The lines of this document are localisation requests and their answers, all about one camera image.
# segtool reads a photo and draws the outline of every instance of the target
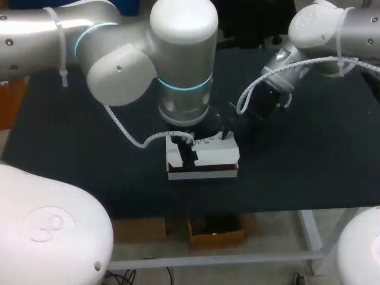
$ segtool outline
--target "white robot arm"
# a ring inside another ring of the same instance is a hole
[[[0,80],[79,65],[104,105],[159,81],[162,118],[195,126],[209,110],[218,16],[209,0],[158,0],[127,24],[106,0],[0,11]],[[0,284],[98,285],[113,248],[110,218],[85,191],[0,165]]]
[[[290,64],[315,59],[313,64],[298,65],[276,73],[255,86],[248,109],[258,117],[267,116],[282,94],[291,94],[311,65],[321,73],[337,77],[353,69],[353,63],[334,59],[319,61],[330,56],[352,56],[367,61],[380,59],[380,9],[337,8],[325,0],[305,7],[293,18],[289,37],[280,51],[262,70],[262,75]]]

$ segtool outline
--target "cardboard box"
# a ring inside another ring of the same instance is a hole
[[[190,218],[188,229],[190,247],[197,250],[234,248],[244,241],[244,230],[235,215]]]
[[[164,218],[112,221],[115,243],[146,242],[166,237]]]

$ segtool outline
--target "black table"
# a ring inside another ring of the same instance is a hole
[[[225,114],[270,56],[220,51],[212,104]],[[113,108],[140,141],[165,129],[155,84],[137,102]],[[79,70],[69,70],[66,89],[57,71],[46,71],[32,76],[2,159],[85,189],[114,219],[380,204],[380,106],[358,71],[334,79],[310,72],[288,112],[236,139],[238,179],[169,182],[164,140],[135,148]]]

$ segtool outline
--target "black cable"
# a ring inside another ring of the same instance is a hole
[[[143,258],[142,260],[145,260],[145,259],[155,259],[155,258],[148,257],[148,258]],[[173,278],[173,274],[172,274],[170,268],[166,267],[166,270],[169,273],[170,285],[174,285],[174,278]],[[131,271],[129,277],[127,277],[129,271],[130,271],[130,269],[127,269],[125,271],[124,275],[120,275],[120,274],[112,273],[111,271],[107,271],[106,278],[108,278],[108,277],[115,278],[116,281],[118,282],[118,285],[133,285],[133,282],[135,281],[135,277],[136,277],[136,269],[133,269]]]
[[[372,0],[363,0],[362,8],[369,8],[372,5]]]
[[[169,276],[170,276],[170,285],[174,285],[173,283],[173,276],[172,276],[172,273],[170,272],[170,268],[169,267],[166,267],[167,269],[167,272],[169,272]]]
[[[116,281],[118,282],[119,285],[122,285],[121,281],[119,280],[119,277],[123,278],[121,275],[119,274],[115,274],[115,273],[112,273],[111,271],[107,271],[107,274],[106,274],[106,278],[108,277],[113,277],[116,279]]]

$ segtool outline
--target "table leg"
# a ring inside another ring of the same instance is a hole
[[[348,208],[335,225],[332,233],[323,243],[323,256],[320,259],[313,260],[311,263],[314,275],[324,275],[333,265],[336,259],[339,237],[347,224],[355,217],[360,208]]]

